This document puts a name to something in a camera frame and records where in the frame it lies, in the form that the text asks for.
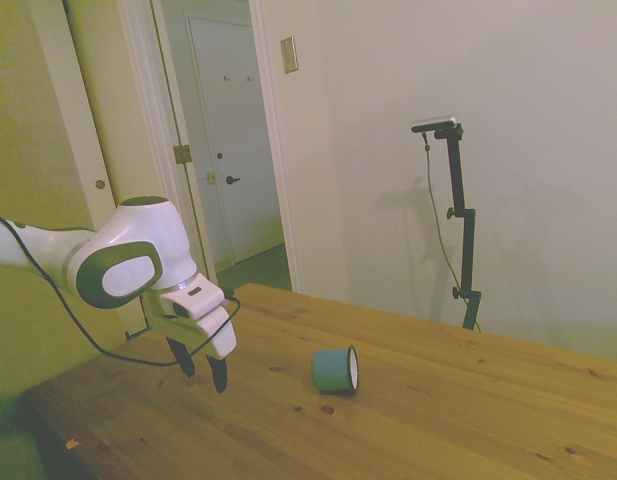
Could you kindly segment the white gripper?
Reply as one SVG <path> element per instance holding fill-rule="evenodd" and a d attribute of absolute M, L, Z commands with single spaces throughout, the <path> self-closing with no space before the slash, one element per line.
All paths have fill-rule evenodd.
<path fill-rule="evenodd" d="M 223 393 L 226 390 L 228 370 L 225 357 L 236 348 L 237 340 L 229 313 L 223 306 L 199 319 L 150 313 L 148 323 L 152 329 L 168 337 L 167 343 L 176 363 L 188 378 L 195 375 L 196 367 L 187 347 L 191 350 L 200 347 L 207 355 L 216 391 Z"/>

